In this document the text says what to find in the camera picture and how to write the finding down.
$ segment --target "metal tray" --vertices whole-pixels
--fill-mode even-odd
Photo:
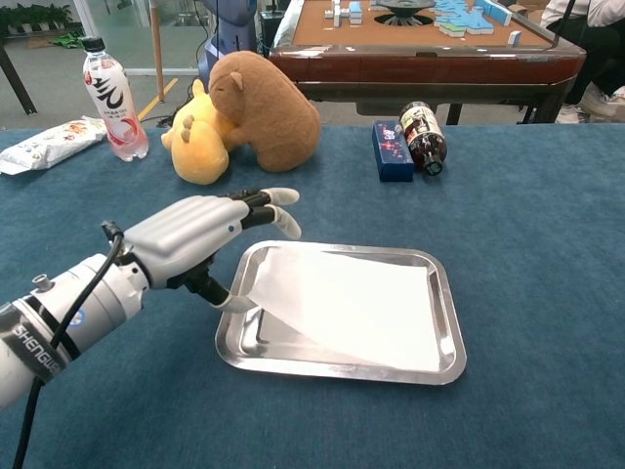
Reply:
[[[410,249],[265,241],[251,246],[243,254],[232,283],[232,293],[247,294],[267,254],[281,247],[426,267],[438,368],[436,371],[399,369],[355,360],[319,346],[261,308],[246,314],[222,315],[215,345],[225,362],[237,368],[262,372],[428,385],[448,384],[462,374],[467,356],[447,276],[437,259]]]

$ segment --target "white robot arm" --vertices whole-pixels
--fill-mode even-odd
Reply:
[[[53,335],[105,256],[85,259],[53,279],[36,277],[34,290],[0,307],[0,410],[25,394],[33,378],[49,382],[132,318],[148,289],[185,286],[221,311],[254,308],[210,278],[208,267],[219,249],[254,226],[276,224],[289,238],[299,238],[297,222],[279,207],[298,199],[291,189],[192,196],[140,222],[125,232],[114,264],[73,316],[58,347],[51,345]]]

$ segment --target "blue box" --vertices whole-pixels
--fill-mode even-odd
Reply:
[[[403,133],[396,130],[398,125],[396,120],[376,120],[373,123],[373,150],[380,181],[383,182],[408,183],[414,177],[414,161]]]

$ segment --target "bottle label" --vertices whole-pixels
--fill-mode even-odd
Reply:
[[[108,138],[118,146],[135,143],[141,133],[126,73],[112,58],[87,63],[85,86],[106,124]]]
[[[401,116],[399,123],[409,147],[418,136],[423,134],[436,134],[442,137],[437,117],[429,107],[411,107]]]

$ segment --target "yellow plush toy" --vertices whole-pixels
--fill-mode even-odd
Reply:
[[[192,89],[193,99],[176,113],[161,141],[182,179],[208,185],[228,169],[228,153],[234,148],[228,135],[236,126],[215,109],[200,80],[193,82]]]

